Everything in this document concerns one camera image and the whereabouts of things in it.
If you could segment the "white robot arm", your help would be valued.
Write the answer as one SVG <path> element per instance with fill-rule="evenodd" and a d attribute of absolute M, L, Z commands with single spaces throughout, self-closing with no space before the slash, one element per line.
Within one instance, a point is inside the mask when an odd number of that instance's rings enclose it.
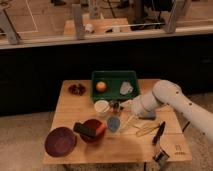
<path fill-rule="evenodd" d="M 192 102 L 181 87 L 171 81 L 159 80 L 145 94 L 121 103 L 132 115 L 140 118 L 147 118 L 150 112 L 164 105 L 181 113 L 213 142 L 213 113 Z"/>

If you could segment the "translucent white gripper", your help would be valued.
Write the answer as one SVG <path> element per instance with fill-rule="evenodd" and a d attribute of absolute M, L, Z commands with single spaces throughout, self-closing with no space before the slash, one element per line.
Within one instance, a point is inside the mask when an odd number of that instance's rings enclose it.
<path fill-rule="evenodd" d="M 125 112 L 130 112 L 131 111 L 131 104 L 132 101 L 131 100 L 127 100 L 124 102 L 120 103 L 120 106 L 122 108 L 123 111 Z M 138 118 L 136 116 L 131 116 L 129 117 L 126 121 L 124 121 L 120 127 L 120 132 L 125 131 L 127 128 L 133 126 L 136 122 L 137 122 Z"/>

